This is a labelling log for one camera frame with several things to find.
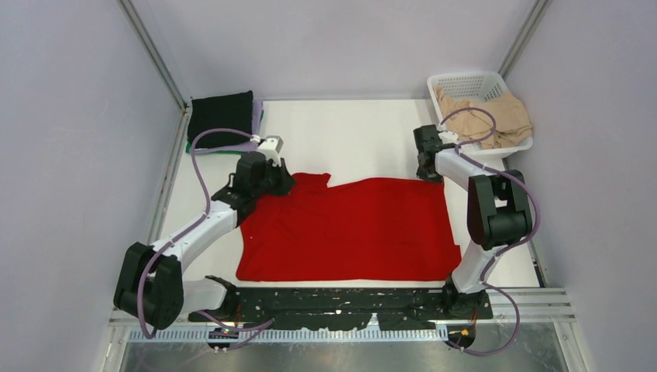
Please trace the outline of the red t-shirt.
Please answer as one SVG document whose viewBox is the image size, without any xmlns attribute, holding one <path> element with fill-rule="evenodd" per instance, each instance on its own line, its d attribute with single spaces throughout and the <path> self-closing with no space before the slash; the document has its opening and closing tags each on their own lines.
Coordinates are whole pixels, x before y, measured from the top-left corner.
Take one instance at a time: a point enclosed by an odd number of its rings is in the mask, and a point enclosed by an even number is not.
<svg viewBox="0 0 657 372">
<path fill-rule="evenodd" d="M 442 184 L 388 177 L 329 185 L 294 175 L 242 223 L 241 281 L 443 281 L 461 251 Z"/>
</svg>

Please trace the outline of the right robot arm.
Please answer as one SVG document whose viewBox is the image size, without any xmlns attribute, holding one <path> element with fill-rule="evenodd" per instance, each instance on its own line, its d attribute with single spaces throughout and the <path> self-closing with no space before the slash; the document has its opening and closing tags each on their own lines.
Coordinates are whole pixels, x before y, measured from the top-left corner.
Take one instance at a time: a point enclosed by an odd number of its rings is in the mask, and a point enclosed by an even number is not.
<svg viewBox="0 0 657 372">
<path fill-rule="evenodd" d="M 485 284 L 503 248 L 520 242 L 533 228 L 525 178 L 518 170 L 489 170 L 465 159 L 445 143 L 435 126 L 413 131 L 418 151 L 417 176 L 423 181 L 455 182 L 467 193 L 466 225 L 470 242 L 442 287 L 440 305 L 453 318 L 483 304 Z"/>
</svg>

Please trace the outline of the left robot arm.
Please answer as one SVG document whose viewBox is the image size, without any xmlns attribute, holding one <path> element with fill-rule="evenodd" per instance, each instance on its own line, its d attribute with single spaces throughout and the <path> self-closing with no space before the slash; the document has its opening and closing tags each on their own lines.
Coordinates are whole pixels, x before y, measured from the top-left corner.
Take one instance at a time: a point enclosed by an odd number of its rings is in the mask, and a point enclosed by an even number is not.
<svg viewBox="0 0 657 372">
<path fill-rule="evenodd" d="M 172 236 L 136 242 L 125 254 L 113 304 L 143 328 L 168 328 L 179 315 L 209 311 L 220 321 L 237 311 L 235 286 L 213 275 L 185 281 L 184 272 L 214 242 L 237 229 L 263 196 L 289 195 L 295 184 L 284 158 L 243 153 L 229 182 L 209 198 L 206 209 Z"/>
</svg>

